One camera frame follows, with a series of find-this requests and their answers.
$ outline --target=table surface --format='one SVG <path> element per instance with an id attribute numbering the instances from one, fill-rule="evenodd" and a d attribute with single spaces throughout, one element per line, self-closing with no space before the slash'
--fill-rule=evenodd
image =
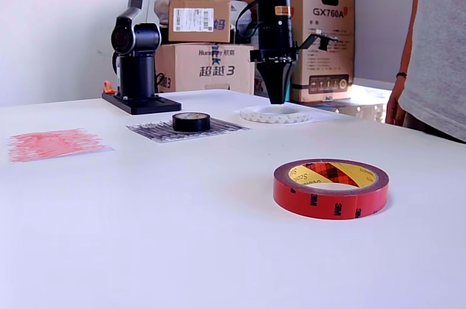
<path id="1" fill-rule="evenodd" d="M 0 308 L 464 308 L 466 146 L 326 113 L 259 125 L 267 99 L 177 93 L 187 111 L 252 130 L 157 144 L 103 100 L 0 109 L 3 137 L 85 128 L 113 152 L 0 162 Z M 317 115 L 319 110 L 312 110 Z M 276 167 L 306 158 L 369 163 L 388 206 L 346 222 L 287 212 Z"/>

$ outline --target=red scribbled paper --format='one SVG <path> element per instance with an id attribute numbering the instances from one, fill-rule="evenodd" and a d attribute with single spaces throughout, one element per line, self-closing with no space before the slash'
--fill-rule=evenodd
<path id="1" fill-rule="evenodd" d="M 8 146 L 9 160 L 12 163 L 96 152 L 106 148 L 96 135 L 83 129 L 12 136 L 8 140 Z"/>

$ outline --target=person's arm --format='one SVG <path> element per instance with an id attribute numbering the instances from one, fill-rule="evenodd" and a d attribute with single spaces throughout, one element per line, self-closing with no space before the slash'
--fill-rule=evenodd
<path id="1" fill-rule="evenodd" d="M 409 61 L 411 60 L 411 50 L 413 47 L 413 30 L 414 22 L 417 16 L 417 6 L 419 0 L 413 0 L 413 8 L 411 11 L 411 21 L 409 23 L 408 36 L 406 36 L 405 47 L 403 49 L 403 56 L 401 57 L 400 72 L 407 73 L 409 67 Z"/>
<path id="2" fill-rule="evenodd" d="M 419 0 L 413 0 L 413 7 L 411 11 L 411 21 L 409 23 L 408 35 L 406 36 L 405 47 L 403 49 L 403 55 L 400 63 L 400 73 L 407 74 L 409 62 L 411 61 L 411 50 L 413 47 L 413 30 L 414 23 L 416 22 L 417 6 Z M 404 76 L 398 76 L 396 79 L 395 86 L 390 96 L 390 100 L 387 104 L 387 116 L 385 123 L 390 125 L 403 125 L 405 119 L 405 112 L 398 105 L 398 99 L 401 97 L 401 93 L 405 89 L 406 78 Z"/>

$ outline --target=robotic arm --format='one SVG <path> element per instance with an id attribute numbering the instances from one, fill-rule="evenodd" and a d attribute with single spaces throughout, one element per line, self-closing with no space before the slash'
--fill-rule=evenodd
<path id="1" fill-rule="evenodd" d="M 134 24 L 142 3 L 129 0 L 127 10 L 116 19 L 111 43 L 118 92 L 103 97 L 131 114 L 178 111 L 179 103 L 154 94 L 154 53 L 160 45 L 160 31 L 153 23 Z M 257 63 L 272 104 L 285 103 L 298 51 L 316 39 L 320 39 L 320 49 L 327 50 L 330 40 L 335 40 L 313 34 L 298 47 L 291 33 L 290 0 L 258 0 L 258 38 L 259 50 L 253 50 L 250 59 Z"/>
<path id="2" fill-rule="evenodd" d="M 272 104 L 285 103 L 298 51 L 309 48 L 316 39 L 320 39 L 322 50 L 327 50 L 330 41 L 336 41 L 313 34 L 298 47 L 291 33 L 291 0 L 258 0 L 259 50 L 251 52 L 251 61 L 257 63 Z"/>

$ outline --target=red double-sided tape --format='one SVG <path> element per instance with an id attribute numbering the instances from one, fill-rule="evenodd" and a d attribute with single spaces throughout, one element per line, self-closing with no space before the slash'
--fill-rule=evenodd
<path id="1" fill-rule="evenodd" d="M 388 199 L 388 175 L 377 167 L 347 160 L 302 160 L 275 171 L 275 202 L 284 209 L 319 219 L 356 219 L 382 210 Z M 354 189 L 321 189 L 339 183 Z"/>

